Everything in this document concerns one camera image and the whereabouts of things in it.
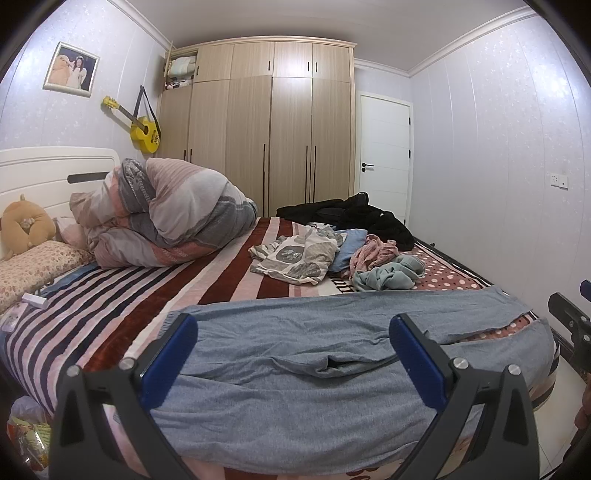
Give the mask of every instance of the wall photo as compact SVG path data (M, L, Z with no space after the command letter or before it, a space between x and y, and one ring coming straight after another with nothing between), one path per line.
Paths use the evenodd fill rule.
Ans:
M63 42L57 44L43 88L89 97L99 58Z

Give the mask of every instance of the floor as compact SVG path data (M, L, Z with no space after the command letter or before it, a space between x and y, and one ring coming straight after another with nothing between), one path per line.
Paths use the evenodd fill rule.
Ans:
M574 416L581 408L585 389L583 380L562 357L556 372L556 385L552 395L535 412L540 444L540 475L545 475L561 464L577 430Z

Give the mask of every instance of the gray blanket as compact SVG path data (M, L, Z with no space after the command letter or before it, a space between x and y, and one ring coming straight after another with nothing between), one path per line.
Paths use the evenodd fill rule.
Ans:
M403 458L434 417L389 343L393 315L408 312L445 344L506 326L528 307L490 287L249 300L184 311L199 321L199 341L162 407L152 411L173 447L247 472L320 475ZM511 337L443 348L477 368L501 371L516 363L528 385L548 374L553 357L546 320Z

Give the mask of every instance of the guitar neck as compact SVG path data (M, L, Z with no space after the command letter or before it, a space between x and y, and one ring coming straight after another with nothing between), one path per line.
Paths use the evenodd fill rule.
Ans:
M123 108L121 105L119 105L118 110L122 114L124 114L127 118L129 118L135 125L137 125L139 128L141 128L145 133L148 133L148 127L146 125L144 125L142 122L140 122L136 117L131 115L131 113L129 113L125 108Z

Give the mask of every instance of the wall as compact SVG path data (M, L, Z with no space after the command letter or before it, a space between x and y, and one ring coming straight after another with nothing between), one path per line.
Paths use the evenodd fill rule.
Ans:
M558 36L522 20L411 84L413 234L539 315L555 291L591 313L579 294L591 276L591 89ZM550 173L567 174L569 189Z
M59 41L100 57L90 98L42 89ZM35 31L0 83L0 148L84 145L140 158L129 121L100 103L109 95L133 111L142 84L155 110L164 57L164 48L107 0L67 0Z
M412 101L410 78L382 70L355 67L355 89Z

